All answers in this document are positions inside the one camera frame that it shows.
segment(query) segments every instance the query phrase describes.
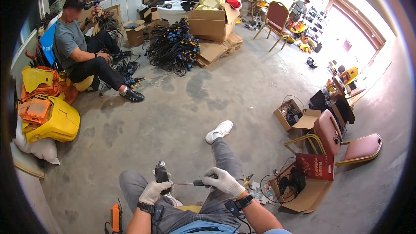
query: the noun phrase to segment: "person's hand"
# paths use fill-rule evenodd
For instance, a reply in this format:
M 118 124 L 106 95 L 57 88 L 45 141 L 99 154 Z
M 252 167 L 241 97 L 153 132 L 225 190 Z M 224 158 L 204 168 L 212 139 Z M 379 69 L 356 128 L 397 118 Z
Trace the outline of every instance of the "person's hand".
M 217 187 L 220 191 L 230 194 L 237 198 L 244 191 L 245 188 L 241 186 L 237 180 L 231 176 L 226 170 L 222 170 L 217 167 L 213 167 L 204 173 L 202 182 L 205 185 L 211 185 Z
M 150 205 L 154 205 L 157 200 L 159 200 L 160 193 L 163 190 L 167 190 L 172 186 L 170 182 L 161 182 L 156 183 L 156 181 L 152 181 L 147 184 L 146 188 L 144 189 L 143 193 L 140 195 L 138 199 L 140 202 L 145 202 Z
M 106 61 L 110 59 L 110 55 L 106 53 L 97 53 L 97 57 L 103 57 Z
M 94 17 L 96 16 L 97 13 L 99 13 L 100 9 L 101 9 L 100 5 L 98 3 L 95 4 L 95 6 L 91 8 L 91 14 L 88 16 L 88 20 L 91 20 L 92 22 L 94 22 Z

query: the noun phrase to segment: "concrete floor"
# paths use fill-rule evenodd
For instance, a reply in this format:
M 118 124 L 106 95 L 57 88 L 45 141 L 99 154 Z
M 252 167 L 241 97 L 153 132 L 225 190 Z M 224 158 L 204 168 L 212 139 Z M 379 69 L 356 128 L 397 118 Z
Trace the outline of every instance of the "concrete floor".
M 320 66 L 305 63 L 310 56 L 295 45 L 279 44 L 262 32 L 236 26 L 243 47 L 206 70 L 193 69 L 185 77 L 172 77 L 148 66 L 141 57 L 137 88 L 146 96 L 129 103 L 113 90 L 80 94 L 73 106 L 81 114 L 80 131 L 71 143 L 58 146 L 60 166 L 50 166 L 42 187 L 49 206 L 65 233 L 102 233 L 109 209 L 120 197 L 123 224 L 131 219 L 118 184 L 119 174 L 136 169 L 148 180 L 159 160 L 166 162 L 174 182 L 200 179 L 214 165 L 205 134 L 223 120 L 234 127 L 226 140 L 245 165 L 252 180 L 280 169 L 293 154 L 284 147 L 288 134 L 274 116 L 287 94 L 307 106 L 309 98 L 330 77 L 328 60 L 313 58 Z M 143 52 L 136 47 L 136 52 Z M 311 214 L 290 214 L 267 205 L 293 233 L 367 233 L 376 223 L 395 189 L 406 157 L 412 99 L 403 56 L 398 56 L 377 83 L 354 107 L 356 121 L 348 125 L 345 139 L 379 133 L 383 148 L 377 159 L 360 167 L 338 167 L 334 184 L 322 205 Z M 149 82 L 161 81 L 161 86 Z M 207 190 L 176 187 L 173 195 L 185 205 L 204 201 Z

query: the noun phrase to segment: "white bucket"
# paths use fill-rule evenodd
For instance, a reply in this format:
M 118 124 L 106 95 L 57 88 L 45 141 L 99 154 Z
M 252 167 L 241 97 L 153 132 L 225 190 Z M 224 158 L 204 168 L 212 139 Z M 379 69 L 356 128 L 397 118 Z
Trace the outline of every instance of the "white bucket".
M 169 24 L 173 24 L 175 22 L 179 22 L 180 19 L 186 16 L 186 11 L 182 8 L 180 3 L 185 1 L 180 0 L 169 0 L 165 1 L 166 3 L 172 4 L 172 8 L 163 8 L 157 7 L 157 12 L 159 13 L 160 20 L 168 21 Z

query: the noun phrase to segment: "man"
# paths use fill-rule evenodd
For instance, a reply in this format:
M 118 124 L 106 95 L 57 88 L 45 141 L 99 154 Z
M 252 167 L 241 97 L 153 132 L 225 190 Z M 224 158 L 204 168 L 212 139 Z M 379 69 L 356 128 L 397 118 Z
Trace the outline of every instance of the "man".
M 242 161 L 236 157 L 223 138 L 231 128 L 232 122 L 224 121 L 205 137 L 211 144 L 217 167 L 209 169 L 204 174 L 202 182 L 212 188 L 198 214 L 175 208 L 171 198 L 160 195 L 161 191 L 171 187 L 170 181 L 152 181 L 148 184 L 135 170 L 127 170 L 120 175 L 120 188 L 133 213 L 127 234 L 151 234 L 151 230 L 153 234 L 158 234 L 159 231 L 163 234 L 233 234 L 241 225 L 241 221 L 225 207 L 224 204 L 228 201 L 238 201 L 240 205 L 245 206 L 242 212 L 257 234 L 290 234 L 283 229 L 276 217 L 258 202 L 247 202 L 251 196 L 248 196 L 243 187 Z M 146 207 L 155 204 L 164 206 L 160 221 L 156 221 L 146 212 Z
M 292 22 L 296 23 L 299 21 L 300 16 L 303 14 L 303 19 L 306 17 L 306 4 L 309 3 L 309 0 L 298 0 L 294 2 L 290 8 L 292 8 L 292 12 L 289 14 L 289 18 L 292 20 Z
M 96 4 L 91 9 L 85 21 L 79 23 L 85 0 L 66 0 L 62 16 L 56 22 L 53 50 L 58 62 L 73 82 L 81 82 L 91 75 L 97 75 L 102 81 L 118 91 L 121 96 L 131 102 L 141 102 L 144 96 L 124 85 L 124 78 L 113 70 L 107 63 L 110 55 L 102 53 L 107 49 L 113 57 L 122 58 L 131 52 L 121 52 L 117 43 L 106 30 L 85 41 L 82 32 L 88 31 L 94 21 L 100 6 Z

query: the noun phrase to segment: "gray jeans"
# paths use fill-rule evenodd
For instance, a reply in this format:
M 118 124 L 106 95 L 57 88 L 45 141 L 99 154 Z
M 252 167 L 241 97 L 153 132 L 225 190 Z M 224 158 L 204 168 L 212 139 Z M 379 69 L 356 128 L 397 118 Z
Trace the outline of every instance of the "gray jeans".
M 214 151 L 216 167 L 229 172 L 244 186 L 242 162 L 236 157 L 227 143 L 225 143 L 224 139 L 216 138 L 211 144 L 211 147 Z M 134 213 L 137 208 L 138 199 L 147 185 L 147 180 L 137 171 L 127 170 L 120 175 L 119 184 L 130 210 Z M 211 190 L 199 214 L 174 208 L 169 198 L 161 196 L 156 204 L 163 205 L 165 209 L 159 223 L 156 223 L 152 219 L 153 233 L 157 233 L 155 227 L 157 224 L 159 224 L 159 230 L 162 233 L 168 234 L 175 229 L 197 220 L 216 222 L 238 228 L 241 222 L 224 206 L 224 203 L 233 200 L 234 197 L 217 189 L 213 190 L 212 188 Z

